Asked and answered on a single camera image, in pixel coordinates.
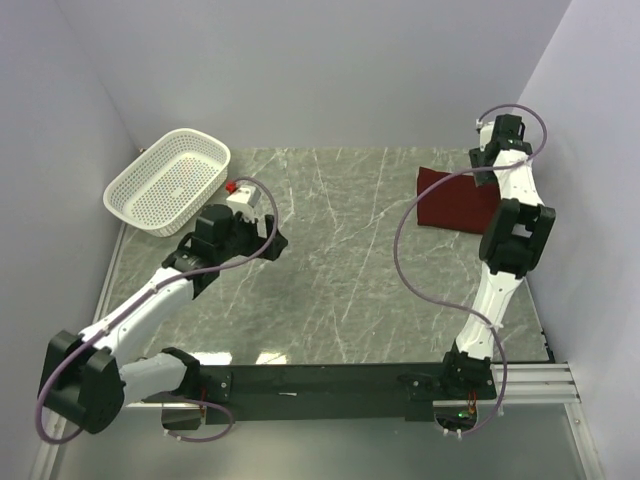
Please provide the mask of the dark red t shirt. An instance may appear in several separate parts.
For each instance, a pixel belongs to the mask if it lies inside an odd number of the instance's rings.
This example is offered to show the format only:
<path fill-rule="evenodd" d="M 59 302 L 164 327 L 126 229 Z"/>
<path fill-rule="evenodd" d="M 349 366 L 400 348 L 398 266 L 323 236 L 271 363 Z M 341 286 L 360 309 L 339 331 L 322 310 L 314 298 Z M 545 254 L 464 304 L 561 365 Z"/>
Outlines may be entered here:
<path fill-rule="evenodd" d="M 473 176 L 458 176 L 417 205 L 417 225 L 482 235 L 500 203 L 496 184 L 477 186 Z"/>

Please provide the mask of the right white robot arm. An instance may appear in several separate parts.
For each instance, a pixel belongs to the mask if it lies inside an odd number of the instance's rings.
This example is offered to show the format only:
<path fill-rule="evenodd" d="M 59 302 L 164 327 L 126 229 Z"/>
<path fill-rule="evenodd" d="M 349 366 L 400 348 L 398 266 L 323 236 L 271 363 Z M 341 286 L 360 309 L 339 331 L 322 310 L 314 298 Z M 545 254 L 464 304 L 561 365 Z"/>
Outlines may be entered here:
<path fill-rule="evenodd" d="M 452 399 L 493 388 L 491 362 L 507 307 L 543 253 L 556 211 L 544 204 L 533 175 L 534 151 L 525 124 L 513 114 L 479 122 L 479 146 L 470 151 L 478 181 L 492 177 L 500 200 L 479 246 L 481 279 L 468 319 L 443 360 L 439 387 Z"/>

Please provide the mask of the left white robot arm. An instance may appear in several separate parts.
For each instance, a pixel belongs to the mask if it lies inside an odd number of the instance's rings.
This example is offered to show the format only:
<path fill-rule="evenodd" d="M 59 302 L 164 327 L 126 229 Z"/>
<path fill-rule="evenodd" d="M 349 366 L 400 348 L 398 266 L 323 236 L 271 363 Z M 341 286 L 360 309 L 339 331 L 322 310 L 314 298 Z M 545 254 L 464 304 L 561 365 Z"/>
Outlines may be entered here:
<path fill-rule="evenodd" d="M 36 412 L 45 409 L 79 431 L 105 430 L 126 405 L 160 393 L 200 404 L 201 364 L 174 347 L 141 361 L 132 351 L 181 307 L 194 301 L 224 270 L 255 259 L 275 261 L 288 245 L 277 211 L 258 220 L 249 204 L 213 204 L 197 217 L 150 280 L 102 320 L 77 334 L 60 331 L 49 342 Z"/>

